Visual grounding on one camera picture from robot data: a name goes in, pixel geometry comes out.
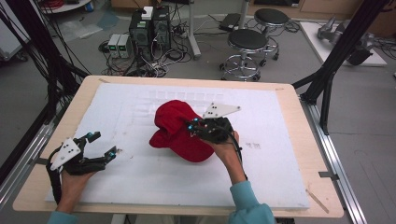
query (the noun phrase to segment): human hand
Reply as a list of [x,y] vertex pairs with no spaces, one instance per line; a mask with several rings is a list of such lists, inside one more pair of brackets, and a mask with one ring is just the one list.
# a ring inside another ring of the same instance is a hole
[[[233,132],[233,137],[235,138],[236,142],[239,143],[239,134],[237,131]],[[215,151],[216,155],[224,163],[233,185],[247,180],[241,161],[236,154],[235,145],[231,137],[229,137],[226,142],[220,144],[215,144],[205,140],[202,141],[210,145]]]
[[95,172],[85,175],[70,175],[65,170],[62,171],[62,198],[56,208],[58,212],[72,213],[79,202],[82,191],[88,180]]
[[[236,139],[236,142],[239,143],[239,134],[237,131],[233,132],[233,137]],[[216,155],[223,162],[225,162],[228,157],[236,157],[235,146],[233,144],[233,140],[230,137],[227,139],[226,142],[220,144],[215,144],[206,140],[203,141],[213,148]]]

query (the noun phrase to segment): red cloth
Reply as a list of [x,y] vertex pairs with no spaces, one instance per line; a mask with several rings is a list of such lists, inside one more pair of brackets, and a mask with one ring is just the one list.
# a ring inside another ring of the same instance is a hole
[[154,123],[160,128],[149,140],[152,147],[170,147],[186,161],[200,162],[213,154],[213,148],[199,137],[191,136],[186,122],[201,118],[191,107],[179,100],[161,105],[155,113]]

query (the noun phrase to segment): teal sleeve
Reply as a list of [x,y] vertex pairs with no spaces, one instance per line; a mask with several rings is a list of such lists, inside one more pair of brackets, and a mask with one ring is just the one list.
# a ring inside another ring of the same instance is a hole
[[266,203],[260,204],[249,181],[234,184],[230,188],[233,195],[233,202],[236,206],[236,211],[230,214],[228,222],[234,223],[261,223],[274,224],[275,218]]
[[63,212],[54,211],[50,214],[47,224],[76,224],[77,217]]

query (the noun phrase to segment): wooden board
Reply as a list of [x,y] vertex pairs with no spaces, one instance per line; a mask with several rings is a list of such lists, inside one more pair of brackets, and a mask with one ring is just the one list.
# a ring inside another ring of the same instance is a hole
[[[321,178],[318,174],[320,171],[326,171],[327,168],[320,155],[318,145],[300,105],[297,93],[290,84],[180,78],[89,76],[84,78],[81,87],[67,108],[40,158],[48,158],[50,153],[66,137],[75,135],[76,129],[89,108],[97,88],[102,83],[129,83],[156,85],[159,87],[183,87],[185,89],[190,87],[222,87],[238,90],[274,91],[288,129],[291,145],[300,168],[310,205],[308,209],[273,209],[274,215],[276,217],[341,217],[344,215],[343,207],[332,181],[330,178]],[[45,166],[41,164],[34,165],[32,172],[29,174],[14,201],[13,208],[17,211],[53,211],[56,208],[56,203],[46,202],[44,200],[49,189],[50,181]],[[75,211],[84,213],[228,216],[234,209],[234,206],[207,207],[131,203],[80,203]]]

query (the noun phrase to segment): stool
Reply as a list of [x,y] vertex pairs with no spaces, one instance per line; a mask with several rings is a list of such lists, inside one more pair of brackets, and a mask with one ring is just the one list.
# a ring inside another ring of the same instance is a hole
[[289,17],[285,13],[279,10],[273,8],[262,8],[254,13],[254,20],[258,24],[264,26],[264,30],[262,31],[262,34],[265,35],[268,42],[267,51],[265,51],[264,58],[260,62],[260,66],[265,66],[268,52],[272,52],[276,50],[276,54],[274,55],[273,59],[277,60],[277,58],[279,57],[279,45],[271,36],[268,35],[268,33],[272,28],[283,27],[285,23],[289,21]]
[[220,65],[224,70],[221,80],[225,80],[225,75],[233,75],[247,81],[249,77],[253,81],[260,79],[260,70],[256,61],[248,57],[248,54],[263,52],[267,47],[267,39],[261,33],[254,30],[235,30],[228,35],[228,45],[232,49],[237,49],[241,54],[229,57],[225,63]]

